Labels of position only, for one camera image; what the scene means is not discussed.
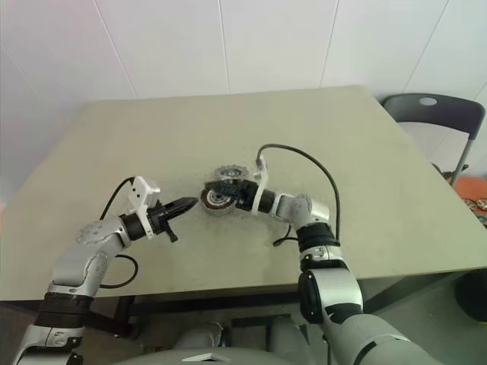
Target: orange object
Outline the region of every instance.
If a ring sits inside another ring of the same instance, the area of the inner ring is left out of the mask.
[[[480,177],[460,177],[457,180],[455,191],[462,199],[470,199],[476,202],[479,199],[487,198],[487,180]],[[479,208],[473,213],[487,217],[487,212]]]

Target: grout line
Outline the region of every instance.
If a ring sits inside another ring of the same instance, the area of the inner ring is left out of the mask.
[[[138,98],[137,91],[135,90],[134,84],[132,83],[132,80],[130,79],[129,73],[127,72],[127,69],[125,65],[123,64],[122,57],[120,56],[119,50],[116,48],[115,43],[113,42],[112,35],[110,34],[110,31],[108,30],[107,23],[105,22],[105,19],[103,18],[103,15],[101,14],[101,10],[98,7],[97,0],[93,0],[94,7],[97,9],[98,16],[101,19],[101,23],[103,25],[103,28],[105,28],[105,32],[107,32],[108,40],[110,41],[110,44],[113,47],[113,51],[115,52],[116,57],[118,58],[120,65],[122,66],[123,73],[125,77],[127,78],[127,81],[129,82],[130,88],[132,89],[132,92],[134,94],[135,98]]]
[[[433,30],[431,31],[431,34],[429,35],[429,38],[428,38],[428,40],[426,41],[425,48],[422,50],[421,55],[419,56],[418,61],[417,61],[416,65],[414,66],[414,69],[412,70],[411,75],[409,76],[409,79],[408,79],[408,81],[406,82],[406,86],[403,88],[403,92],[402,92],[401,94],[404,94],[404,93],[406,92],[406,89],[408,88],[409,83],[410,83],[410,82],[411,82],[411,80],[412,80],[412,77],[414,76],[414,74],[415,74],[416,70],[418,69],[418,67],[419,67],[419,63],[421,62],[421,60],[422,60],[423,56],[424,56],[424,55],[425,55],[425,53],[426,53],[426,49],[428,48],[429,43],[431,42],[431,39],[433,38],[434,33],[436,32],[436,28],[438,27],[438,25],[439,25],[439,23],[440,23],[440,21],[441,21],[441,19],[442,19],[442,17],[443,17],[443,13],[444,13],[444,11],[447,9],[447,6],[448,6],[448,3],[449,3],[449,2],[450,2],[450,0],[447,0],[447,2],[445,3],[445,5],[444,5],[444,7],[443,7],[443,10],[441,10],[440,16],[438,17],[438,20],[436,21],[436,24],[434,25]]]
[[[473,100],[476,100],[477,97],[479,97],[479,95],[484,91],[484,89],[487,87],[487,81],[484,82],[484,84],[482,85],[482,87],[480,88],[479,92],[477,94],[475,94],[475,96],[473,97]]]
[[[3,48],[3,50],[5,51],[5,55],[7,55],[7,57],[10,59],[10,61],[12,62],[12,64],[15,66],[15,68],[21,73],[22,77],[27,82],[27,84],[30,86],[30,88],[32,89],[32,91],[36,94],[37,98],[42,103],[45,103],[46,106],[47,106],[47,102],[40,96],[39,91],[37,91],[37,89],[34,87],[34,85],[32,84],[32,81],[30,81],[30,79],[28,78],[28,76],[26,75],[26,73],[24,72],[24,70],[18,65],[18,63],[16,63],[16,61],[14,60],[14,57],[8,51],[7,47],[5,47],[2,43],[0,43],[0,47]]]
[[[318,88],[323,86],[323,78],[325,77],[326,63],[328,62],[329,48],[332,44],[333,32],[335,30],[336,15],[338,14],[338,7],[339,6],[340,6],[340,0],[336,0],[335,14],[333,15],[333,21],[332,21],[332,30],[331,30],[331,32],[329,32],[329,40],[328,40],[328,44],[326,45],[325,60],[323,62],[323,70],[321,71],[321,79],[320,79],[320,84],[318,85]]]
[[[225,76],[227,78],[227,93],[231,94],[230,72],[228,71],[227,45],[225,42],[225,31],[223,27],[223,13],[221,11],[221,0],[218,0],[218,13],[220,14],[221,44],[223,45],[223,60],[225,64]]]

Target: wall tile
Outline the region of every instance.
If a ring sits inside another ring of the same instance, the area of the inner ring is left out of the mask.
[[[341,0],[322,87],[403,92],[446,0]]]
[[[2,42],[66,124],[89,100],[134,93],[93,2],[4,0]]]
[[[319,87],[336,0],[222,0],[232,93]]]
[[[5,204],[62,134],[53,108],[43,103],[0,49],[0,202]]]
[[[487,2],[450,0],[406,92],[474,98],[487,81]]]
[[[218,0],[98,0],[140,97],[228,92]]]

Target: chair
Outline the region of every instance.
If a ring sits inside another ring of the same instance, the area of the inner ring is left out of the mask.
[[[483,106],[475,101],[435,94],[393,95],[388,97],[382,105],[396,122],[442,125],[468,133],[468,141],[450,181],[454,187],[484,119]]]

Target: gear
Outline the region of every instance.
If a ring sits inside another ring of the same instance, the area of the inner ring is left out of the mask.
[[[227,165],[215,170],[215,178],[218,180],[245,180],[249,176],[249,170],[244,166]]]
[[[221,217],[232,212],[235,209],[234,198],[224,196],[213,190],[203,189],[199,196],[203,208],[211,215]]]

